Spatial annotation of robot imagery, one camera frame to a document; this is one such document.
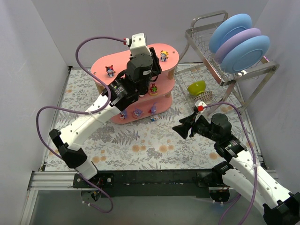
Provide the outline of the white blue penguin toy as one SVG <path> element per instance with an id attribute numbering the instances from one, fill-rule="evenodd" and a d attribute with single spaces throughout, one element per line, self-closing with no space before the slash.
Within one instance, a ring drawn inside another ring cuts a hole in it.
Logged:
<path id="1" fill-rule="evenodd" d="M 159 119 L 159 116 L 158 115 L 154 115 L 150 119 L 151 119 L 151 121 L 157 121 Z"/>

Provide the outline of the pink bear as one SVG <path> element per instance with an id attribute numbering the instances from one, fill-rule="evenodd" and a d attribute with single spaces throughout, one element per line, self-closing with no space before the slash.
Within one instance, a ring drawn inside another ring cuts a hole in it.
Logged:
<path id="1" fill-rule="evenodd" d="M 154 82 L 151 84 L 148 94 L 151 96 L 155 96 L 158 94 L 158 87 L 155 85 Z"/>

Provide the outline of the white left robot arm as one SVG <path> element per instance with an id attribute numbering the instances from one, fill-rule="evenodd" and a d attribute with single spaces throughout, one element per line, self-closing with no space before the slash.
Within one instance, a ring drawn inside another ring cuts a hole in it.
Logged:
<path id="1" fill-rule="evenodd" d="M 85 115 L 61 130 L 50 131 L 52 142 L 69 168 L 76 169 L 88 180 L 97 175 L 97 168 L 82 149 L 83 143 L 101 125 L 138 101 L 140 96 L 147 94 L 151 79 L 157 78 L 159 74 L 161 67 L 153 47 L 149 48 L 149 52 L 133 54 L 127 68 L 99 95 Z"/>

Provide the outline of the yellow round duck toy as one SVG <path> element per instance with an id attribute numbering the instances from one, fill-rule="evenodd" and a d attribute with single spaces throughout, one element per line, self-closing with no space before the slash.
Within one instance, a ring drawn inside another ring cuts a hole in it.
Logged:
<path id="1" fill-rule="evenodd" d="M 168 59 L 168 51 L 161 50 L 160 52 L 160 61 L 165 62 Z"/>

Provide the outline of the purple bunny with strawberry cake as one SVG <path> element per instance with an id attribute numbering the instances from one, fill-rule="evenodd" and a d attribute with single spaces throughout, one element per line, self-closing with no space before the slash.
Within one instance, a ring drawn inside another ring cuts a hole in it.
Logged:
<path id="1" fill-rule="evenodd" d="M 127 117 L 128 117 L 127 110 L 123 110 L 122 112 L 120 112 L 120 119 L 121 120 L 125 120 Z"/>

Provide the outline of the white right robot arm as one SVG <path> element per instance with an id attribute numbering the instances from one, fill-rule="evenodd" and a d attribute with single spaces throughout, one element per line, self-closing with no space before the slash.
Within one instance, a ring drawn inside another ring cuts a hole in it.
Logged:
<path id="1" fill-rule="evenodd" d="M 217 113 L 208 122 L 193 113 L 173 130 L 182 138 L 199 134 L 215 142 L 224 162 L 213 167 L 224 184 L 234 188 L 263 214 L 268 225 L 295 225 L 300 220 L 300 194 L 280 185 L 263 167 L 253 162 L 246 146 L 232 134 L 227 116 Z"/>

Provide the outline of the red blue cat toy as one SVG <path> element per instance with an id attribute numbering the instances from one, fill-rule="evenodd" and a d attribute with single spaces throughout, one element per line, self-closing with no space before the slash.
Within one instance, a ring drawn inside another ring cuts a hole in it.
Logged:
<path id="1" fill-rule="evenodd" d="M 106 68 L 106 73 L 109 77 L 114 77 L 115 71 L 113 69 L 113 65 L 107 66 Z"/>

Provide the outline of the purple bunny with red bow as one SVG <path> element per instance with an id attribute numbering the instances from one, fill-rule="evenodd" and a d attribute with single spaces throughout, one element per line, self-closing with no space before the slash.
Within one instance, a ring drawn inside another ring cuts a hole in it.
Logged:
<path id="1" fill-rule="evenodd" d="M 156 103 L 154 103 L 154 104 L 151 106 L 151 108 L 150 108 L 150 110 L 149 110 L 149 113 L 150 113 L 151 115 L 154 115 L 154 114 L 156 113 L 156 111 L 157 111 L 157 107 L 156 107 Z"/>

